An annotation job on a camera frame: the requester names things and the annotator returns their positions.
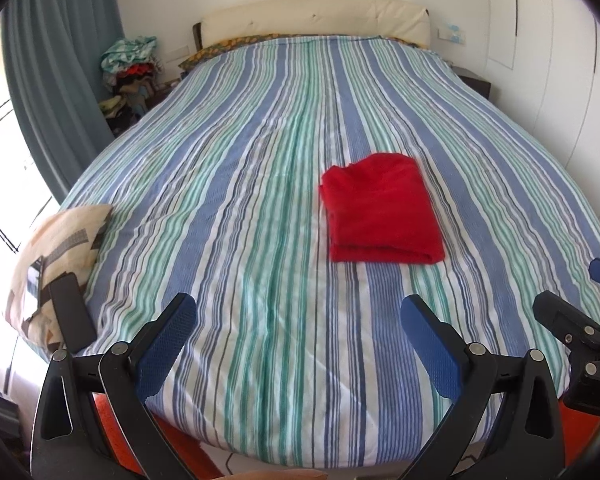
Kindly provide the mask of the red knit sweater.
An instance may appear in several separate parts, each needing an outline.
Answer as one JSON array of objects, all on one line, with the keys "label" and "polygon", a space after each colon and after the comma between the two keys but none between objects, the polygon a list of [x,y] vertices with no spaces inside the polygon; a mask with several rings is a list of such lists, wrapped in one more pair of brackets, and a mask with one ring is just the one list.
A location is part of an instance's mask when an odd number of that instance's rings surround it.
[{"label": "red knit sweater", "polygon": [[321,177],[329,257],[336,262],[436,264],[442,234],[414,158],[376,153]]}]

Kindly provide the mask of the pile of colourful clothes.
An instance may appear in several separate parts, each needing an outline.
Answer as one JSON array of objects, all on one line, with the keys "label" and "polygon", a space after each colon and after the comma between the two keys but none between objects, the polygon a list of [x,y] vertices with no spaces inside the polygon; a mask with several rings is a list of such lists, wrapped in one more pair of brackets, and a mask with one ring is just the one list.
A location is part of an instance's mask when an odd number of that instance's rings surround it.
[{"label": "pile of colourful clothes", "polygon": [[114,136],[136,124],[149,110],[158,91],[161,62],[156,36],[117,40],[100,57],[102,83],[110,93],[99,108]]}]

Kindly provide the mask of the teal window curtain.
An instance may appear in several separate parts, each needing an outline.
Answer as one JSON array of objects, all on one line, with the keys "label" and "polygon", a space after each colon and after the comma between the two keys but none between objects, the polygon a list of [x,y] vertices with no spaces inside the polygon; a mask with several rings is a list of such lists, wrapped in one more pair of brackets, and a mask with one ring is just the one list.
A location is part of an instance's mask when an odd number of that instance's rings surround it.
[{"label": "teal window curtain", "polygon": [[123,36],[117,0],[9,0],[1,15],[12,108],[36,168],[64,200],[114,140],[100,58]]}]

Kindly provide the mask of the yellow patterned pillow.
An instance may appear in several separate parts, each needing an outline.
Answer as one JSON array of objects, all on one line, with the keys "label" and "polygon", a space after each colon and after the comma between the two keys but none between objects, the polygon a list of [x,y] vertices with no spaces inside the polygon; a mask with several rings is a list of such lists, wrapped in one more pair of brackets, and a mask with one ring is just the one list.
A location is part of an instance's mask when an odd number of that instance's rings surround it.
[{"label": "yellow patterned pillow", "polygon": [[205,47],[196,52],[195,54],[189,55],[183,62],[178,64],[178,68],[184,72],[188,73],[193,70],[198,64],[211,60],[216,56],[219,56],[223,53],[230,52],[236,50],[241,47],[251,46],[252,44],[260,44],[260,42],[286,38],[286,35],[283,34],[267,34],[267,35],[252,35],[245,37],[237,37],[232,39],[225,39],[216,44],[212,44],[210,47]]}]

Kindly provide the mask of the striped blue green bedspread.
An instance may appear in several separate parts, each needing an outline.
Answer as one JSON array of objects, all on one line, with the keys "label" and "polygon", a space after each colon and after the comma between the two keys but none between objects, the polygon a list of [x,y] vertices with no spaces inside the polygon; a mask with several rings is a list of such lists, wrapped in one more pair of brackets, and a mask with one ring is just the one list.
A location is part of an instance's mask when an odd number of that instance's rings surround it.
[{"label": "striped blue green bedspread", "polygon": [[[334,263],[318,181],[374,153],[413,157],[440,223],[433,266]],[[66,199],[108,204],[86,301],[93,352],[180,292],[198,324],[149,408],[209,444],[285,466],[410,460],[448,402],[400,324],[422,296],[493,352],[564,347],[534,297],[600,323],[600,222],[541,144],[434,52],[385,38],[277,38],[194,68]]]}]

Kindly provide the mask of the beige patterned cushion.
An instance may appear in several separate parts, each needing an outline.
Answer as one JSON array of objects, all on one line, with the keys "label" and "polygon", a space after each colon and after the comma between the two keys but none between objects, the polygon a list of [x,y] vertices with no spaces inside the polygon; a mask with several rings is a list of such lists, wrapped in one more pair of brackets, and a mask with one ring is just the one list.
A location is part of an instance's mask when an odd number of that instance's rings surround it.
[{"label": "beige patterned cushion", "polygon": [[5,318],[48,356],[64,344],[48,285],[72,273],[79,288],[86,286],[113,211],[109,204],[97,204],[58,212],[20,250]]}]

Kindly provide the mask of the cream padded headboard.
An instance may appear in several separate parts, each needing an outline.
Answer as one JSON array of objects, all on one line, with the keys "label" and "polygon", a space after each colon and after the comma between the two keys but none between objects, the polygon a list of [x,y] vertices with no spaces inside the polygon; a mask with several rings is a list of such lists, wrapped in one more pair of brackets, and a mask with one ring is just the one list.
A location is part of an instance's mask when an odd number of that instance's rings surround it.
[{"label": "cream padded headboard", "polygon": [[261,0],[214,11],[193,26],[198,50],[271,34],[383,36],[424,49],[431,44],[426,6],[402,0]]}]

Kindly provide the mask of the white wardrobe doors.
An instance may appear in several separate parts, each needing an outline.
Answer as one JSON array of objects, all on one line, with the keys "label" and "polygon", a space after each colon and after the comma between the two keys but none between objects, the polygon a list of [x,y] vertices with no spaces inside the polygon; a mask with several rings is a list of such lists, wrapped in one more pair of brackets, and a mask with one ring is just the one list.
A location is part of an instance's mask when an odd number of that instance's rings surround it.
[{"label": "white wardrobe doors", "polygon": [[600,216],[600,22],[583,0],[489,0],[496,105],[574,177]]}]

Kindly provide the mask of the dark bedside table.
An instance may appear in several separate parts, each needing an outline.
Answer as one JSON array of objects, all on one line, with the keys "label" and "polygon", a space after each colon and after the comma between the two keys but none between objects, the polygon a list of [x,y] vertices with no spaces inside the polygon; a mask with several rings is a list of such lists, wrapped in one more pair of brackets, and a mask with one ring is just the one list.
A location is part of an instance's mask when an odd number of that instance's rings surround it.
[{"label": "dark bedside table", "polygon": [[453,65],[451,67],[453,73],[460,78],[461,81],[466,84],[469,88],[479,93],[480,96],[483,96],[486,100],[490,100],[490,94],[492,89],[492,84],[490,81],[486,80],[471,70],[468,70],[465,67],[460,67],[457,65]]}]

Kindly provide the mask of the white wall socket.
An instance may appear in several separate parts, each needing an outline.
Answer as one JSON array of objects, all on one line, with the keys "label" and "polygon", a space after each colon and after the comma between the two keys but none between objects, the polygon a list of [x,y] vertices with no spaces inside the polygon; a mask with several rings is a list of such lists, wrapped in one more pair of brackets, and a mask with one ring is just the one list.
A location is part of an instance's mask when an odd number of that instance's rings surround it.
[{"label": "white wall socket", "polygon": [[464,30],[454,24],[439,26],[437,28],[437,35],[440,40],[450,42],[451,44],[464,44],[466,41]]}]

